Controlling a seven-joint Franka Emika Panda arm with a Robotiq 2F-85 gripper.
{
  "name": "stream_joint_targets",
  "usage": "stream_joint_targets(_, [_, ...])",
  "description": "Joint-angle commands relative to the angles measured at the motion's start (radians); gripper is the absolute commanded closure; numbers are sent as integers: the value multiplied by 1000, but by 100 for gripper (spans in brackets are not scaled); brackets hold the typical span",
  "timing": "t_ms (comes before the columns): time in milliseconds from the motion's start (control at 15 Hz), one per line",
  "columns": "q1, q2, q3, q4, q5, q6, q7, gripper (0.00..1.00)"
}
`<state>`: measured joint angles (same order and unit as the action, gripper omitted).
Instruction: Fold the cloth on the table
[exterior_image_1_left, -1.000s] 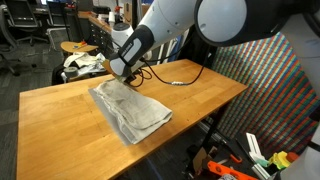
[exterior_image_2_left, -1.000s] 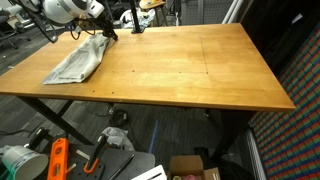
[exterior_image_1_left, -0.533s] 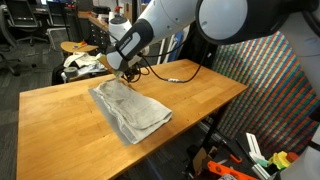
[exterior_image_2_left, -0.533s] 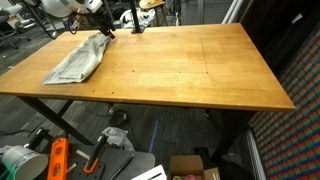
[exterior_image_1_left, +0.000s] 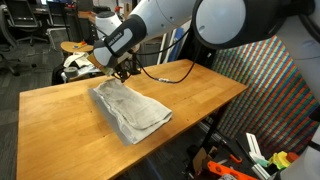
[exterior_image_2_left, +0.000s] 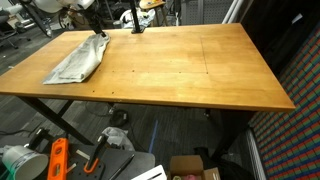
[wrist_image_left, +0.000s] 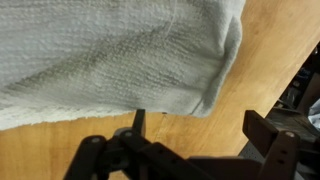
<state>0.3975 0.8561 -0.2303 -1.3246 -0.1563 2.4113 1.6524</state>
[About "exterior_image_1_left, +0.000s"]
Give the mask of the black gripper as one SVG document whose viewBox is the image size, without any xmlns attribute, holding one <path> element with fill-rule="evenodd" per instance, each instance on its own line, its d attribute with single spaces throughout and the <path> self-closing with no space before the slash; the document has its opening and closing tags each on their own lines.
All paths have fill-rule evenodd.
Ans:
<svg viewBox="0 0 320 180">
<path fill-rule="evenodd" d="M 136 62 L 132 59 L 125 59 L 114 69 L 113 76 L 124 83 L 125 80 L 129 79 L 131 75 L 137 75 L 138 69 Z"/>
</svg>

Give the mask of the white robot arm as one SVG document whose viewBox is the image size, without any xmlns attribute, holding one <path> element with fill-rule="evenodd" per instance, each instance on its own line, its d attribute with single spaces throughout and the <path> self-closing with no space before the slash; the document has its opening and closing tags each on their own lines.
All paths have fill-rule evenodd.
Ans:
<svg viewBox="0 0 320 180">
<path fill-rule="evenodd" d="M 141 0 L 111 34 L 94 44 L 91 62 L 113 69 L 140 42 L 186 22 L 210 49 L 277 36 L 320 101 L 320 0 Z"/>
</svg>

